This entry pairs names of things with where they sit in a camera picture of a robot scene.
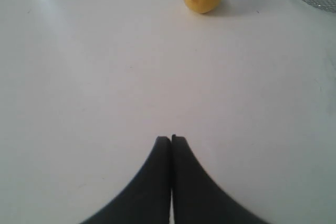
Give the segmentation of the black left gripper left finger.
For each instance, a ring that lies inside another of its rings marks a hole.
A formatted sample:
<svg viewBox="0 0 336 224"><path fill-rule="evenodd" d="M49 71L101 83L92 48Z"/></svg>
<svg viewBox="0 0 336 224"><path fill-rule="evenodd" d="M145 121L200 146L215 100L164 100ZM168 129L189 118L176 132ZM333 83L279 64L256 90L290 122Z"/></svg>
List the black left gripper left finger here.
<svg viewBox="0 0 336 224"><path fill-rule="evenodd" d="M171 141L159 136L122 192L83 223L169 223L170 206Z"/></svg>

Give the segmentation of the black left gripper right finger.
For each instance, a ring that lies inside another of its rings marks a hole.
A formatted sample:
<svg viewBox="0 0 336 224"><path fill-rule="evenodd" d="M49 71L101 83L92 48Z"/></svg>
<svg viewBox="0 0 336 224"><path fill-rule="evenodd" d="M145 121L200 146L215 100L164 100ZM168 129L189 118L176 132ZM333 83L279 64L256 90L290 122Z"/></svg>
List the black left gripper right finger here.
<svg viewBox="0 0 336 224"><path fill-rule="evenodd" d="M175 223L265 223L212 180L186 138L173 135L171 143Z"/></svg>

